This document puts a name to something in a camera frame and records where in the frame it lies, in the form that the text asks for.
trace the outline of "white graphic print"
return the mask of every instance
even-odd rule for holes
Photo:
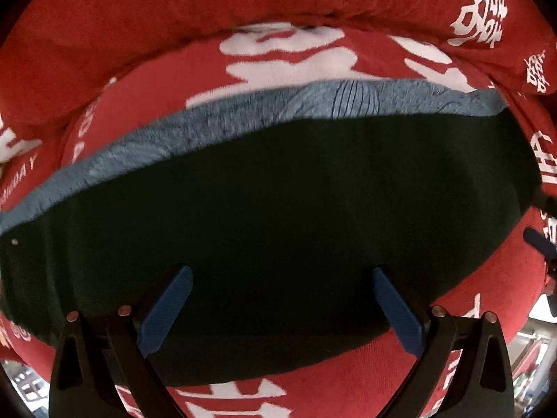
[[[119,385],[116,385],[116,391],[118,392],[118,396],[122,400],[122,404],[124,404],[124,408],[126,409],[127,413],[129,413],[131,416],[135,416],[135,418],[145,418],[143,416],[143,413],[141,413],[140,409],[138,409],[136,407],[133,407],[133,406],[129,405],[129,403],[127,403],[126,398],[124,397],[124,394],[133,397],[132,392],[130,390],[128,390],[127,388],[123,388]]]
[[[544,77],[545,50],[540,55],[532,55],[526,63],[526,83],[534,85],[539,93],[545,94],[548,81]]]
[[[405,58],[405,64],[414,72],[422,75],[429,82],[446,86],[455,91],[472,92],[476,90],[468,84],[466,76],[456,67],[451,67],[447,69],[445,73],[441,73],[417,61],[410,60],[409,58]]]
[[[259,384],[257,393],[254,395],[244,395],[240,392],[236,382],[227,382],[225,384],[209,385],[210,394],[190,393],[187,391],[176,390],[180,396],[197,399],[215,399],[215,400],[243,400],[243,399],[269,399],[273,397],[286,396],[286,391],[274,384],[268,379],[263,379]],[[193,402],[186,402],[186,406],[193,418],[215,418],[216,416],[261,416],[261,418],[289,418],[290,409],[272,404],[269,402],[261,403],[257,410],[207,410]]]
[[[448,43],[458,47],[466,41],[476,39],[476,42],[485,42],[493,48],[503,35],[501,22],[507,12],[505,0],[474,0],[471,5],[462,6],[460,15],[450,26],[456,36],[466,37],[449,39]],[[468,16],[470,22],[466,25],[464,21]]]
[[[71,163],[76,163],[77,159],[79,159],[79,156],[81,155],[81,153],[85,149],[85,142],[83,141],[83,137],[89,131],[89,128],[91,127],[91,124],[93,123],[93,119],[95,117],[95,109],[97,108],[97,105],[99,104],[99,99],[100,99],[100,97],[95,99],[87,107],[87,110],[85,111],[85,117],[84,117],[83,121],[81,122],[81,124],[79,126],[79,131],[77,132],[77,137],[79,139],[81,139],[81,141],[78,141],[73,146],[73,155],[72,155]]]
[[[118,83],[118,79],[116,77],[112,77],[110,80],[108,80],[108,83],[104,86],[102,90],[106,91],[108,88],[110,88],[112,85],[115,85],[116,83]]]
[[[291,30],[294,30],[294,33],[288,38],[268,38],[260,41],[270,34]],[[312,48],[328,46],[344,37],[344,31],[339,28],[318,26],[301,29],[290,23],[250,25],[245,26],[243,31],[222,41],[219,50],[230,56],[258,56],[272,51],[305,52]]]
[[[24,341],[27,342],[31,341],[31,335],[29,334],[29,332],[27,332],[27,330],[23,330],[20,326],[15,325],[13,322],[10,322],[9,326],[12,329],[13,335],[17,339],[23,339]]]
[[[344,37],[344,31],[338,28],[319,26],[313,29],[301,29],[283,22],[250,25],[243,27],[242,30],[222,41],[219,50],[225,55],[246,57],[254,57],[272,51],[299,53],[329,46]],[[276,36],[279,33],[288,32],[293,33],[285,38]],[[319,51],[298,63],[284,60],[246,59],[226,68],[229,75],[243,80],[242,83],[196,94],[186,101],[186,108],[255,90],[305,85],[316,81],[343,78],[380,79],[380,77],[353,71],[352,68],[357,61],[358,55],[347,47],[332,47]]]
[[[540,211],[540,216],[543,221],[546,222],[544,227],[545,238],[552,241],[552,243],[557,243],[557,219],[549,217],[546,213]]]
[[[2,120],[2,114],[0,113],[0,132],[2,132],[3,128],[4,121]],[[20,140],[13,146],[8,147],[8,145],[16,138],[17,135],[9,127],[0,134],[0,163],[5,163],[17,155],[23,155],[42,143],[41,140]]]
[[[432,44],[426,42],[419,42],[410,38],[401,38],[400,36],[389,36],[393,41],[400,45],[407,52],[410,52],[425,60],[430,60],[439,64],[451,64],[451,58],[439,50]],[[437,83],[438,85],[446,86],[449,89],[462,92],[476,91],[468,84],[466,76],[456,67],[447,69],[444,73],[437,72],[425,64],[418,63],[410,58],[405,58],[405,64],[412,71],[417,72],[426,80]]]
[[[530,146],[534,151],[534,156],[539,160],[538,167],[541,171],[541,179],[543,182],[548,184],[557,184],[557,162],[553,154],[548,154],[541,148],[540,140],[545,140],[549,143],[553,143],[548,135],[544,135],[541,131],[538,131],[532,135],[530,140]]]
[[[8,349],[12,348],[12,342],[9,339],[8,332],[4,328],[4,322],[0,318],[0,345],[7,347]]]
[[[420,42],[411,38],[402,38],[400,36],[389,36],[393,41],[395,41],[399,46],[405,49],[407,52],[413,53],[420,58],[425,60],[433,61],[439,64],[451,64],[452,59],[445,52],[442,52],[433,44],[428,42]]]
[[[7,185],[2,189],[0,193],[0,211],[5,203],[8,201],[9,197],[12,193],[17,189],[17,187],[23,182],[24,178],[27,177],[27,168],[29,166],[29,170],[33,171],[35,166],[35,161],[37,160],[38,152],[35,152],[32,156],[29,157],[28,163],[25,162],[21,165],[19,171],[16,171]]]
[[[280,88],[283,86],[304,85],[322,80],[353,78],[361,80],[377,80],[380,77],[353,71],[358,55],[347,47],[333,47],[318,52],[307,60],[299,63],[289,61],[254,61],[234,63],[226,68],[233,77],[244,80],[235,85],[222,86],[186,101],[186,108],[205,103],[210,100],[235,94]]]
[[[212,384],[209,385],[211,389],[210,395],[202,393],[189,393],[187,391],[176,390],[181,396],[197,397],[201,399],[260,399],[269,397],[286,396],[286,391],[278,385],[273,384],[270,380],[263,379],[259,384],[259,389],[254,395],[243,395],[238,389],[236,382],[227,382],[225,384]]]
[[[190,402],[187,403],[188,410],[194,418],[215,418],[216,416],[261,416],[261,418],[289,418],[290,409],[285,409],[278,405],[269,404],[264,402],[258,410],[246,411],[219,411],[219,410],[206,410]]]

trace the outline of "white chinese character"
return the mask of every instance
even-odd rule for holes
[[[211,394],[206,395],[203,393],[189,393],[187,391],[176,390],[180,396],[196,397],[200,399],[260,399],[267,397],[280,397],[286,396],[286,391],[278,385],[273,384],[270,380],[263,379],[259,384],[259,389],[254,395],[241,394],[236,382],[227,382],[225,384],[212,384],[209,385]]]
[[[534,85],[539,93],[545,94],[548,81],[544,77],[545,50],[541,55],[532,55],[526,63],[526,82]]]
[[[186,101],[186,108],[255,90],[305,85],[323,80],[353,78],[377,80],[379,77],[353,70],[358,55],[347,47],[332,47],[319,51],[298,63],[284,60],[240,61],[229,64],[226,72],[242,80],[235,85],[202,92]]]
[[[402,38],[400,36],[389,36],[399,46],[407,52],[424,58],[425,60],[433,61],[438,64],[451,64],[452,59],[435,47],[432,44],[419,42],[410,38]],[[456,67],[451,67],[445,72],[437,72],[435,69],[426,66],[425,64],[418,63],[410,58],[405,58],[405,64],[414,72],[417,72],[424,77],[428,82],[438,83],[439,85],[446,86],[455,91],[472,92],[476,91],[468,84],[466,76]]]
[[[122,404],[124,404],[124,408],[126,409],[126,412],[134,416],[135,418],[144,418],[143,413],[141,413],[141,410],[135,407],[136,403],[134,401],[132,392],[127,388],[121,387],[120,385],[115,385],[115,387],[116,387],[116,392],[118,392],[118,396],[122,401]]]
[[[14,143],[13,141],[17,138],[15,132],[9,127],[4,131],[2,129],[4,129],[4,120],[0,114],[0,163],[5,163],[17,155],[26,154],[42,144],[41,140],[20,140]]]
[[[557,243],[557,219],[549,217],[546,213],[540,211],[540,216],[547,224],[544,227],[544,236],[552,243]]]
[[[186,403],[188,410],[194,418],[215,418],[216,416],[261,416],[261,418],[290,418],[290,409],[264,402],[258,410],[225,411],[206,410],[191,402]]]
[[[507,12],[505,0],[474,0],[471,5],[462,6],[460,15],[450,26],[457,36],[472,34],[465,38],[449,39],[448,43],[458,47],[468,40],[477,38],[477,42],[485,42],[493,48],[503,35],[501,21],[507,16]],[[466,25],[464,20],[468,15],[470,15],[470,22]]]
[[[287,38],[271,36],[285,32],[292,33]],[[274,51],[298,53],[326,47],[343,37],[343,30],[329,26],[301,29],[290,23],[260,24],[244,27],[243,32],[225,39],[219,50],[230,56],[259,56]]]
[[[12,348],[12,342],[9,339],[8,332],[4,328],[4,322],[0,319],[0,345],[7,347],[8,349]]]
[[[541,180],[548,184],[557,184],[557,161],[553,154],[548,154],[544,152],[541,148],[540,139],[545,140],[549,143],[553,143],[551,138],[548,135],[544,135],[541,131],[538,131],[532,135],[530,140],[530,146],[532,146],[532,150],[534,151],[534,156],[539,159],[538,167],[542,173],[550,173],[549,174],[542,174]]]

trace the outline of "black plastic bracket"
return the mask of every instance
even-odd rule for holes
[[[190,268],[179,267],[168,280],[148,291],[135,309],[123,306],[108,317],[68,315],[52,368],[50,416],[129,416],[105,358],[111,351],[145,418],[186,417],[144,356],[162,343],[191,292]],[[142,353],[141,347],[149,350]]]
[[[374,275],[376,278],[390,280],[382,269],[379,270],[381,274]],[[407,329],[400,325],[408,321],[405,314],[413,314],[413,319],[421,322],[423,332],[413,334],[425,335],[425,351],[379,417],[419,418],[438,384],[450,353],[462,350],[447,395],[434,416],[512,418],[511,366],[497,316],[486,312],[481,319],[453,317],[442,307],[432,307],[427,311],[428,318],[424,319],[422,312],[413,312],[419,307],[416,294],[406,295],[405,289],[397,289],[395,299],[380,297],[378,301],[387,317],[395,316],[390,322],[392,320],[391,325],[397,335],[408,337]],[[397,313],[386,309],[389,307],[395,307]]]

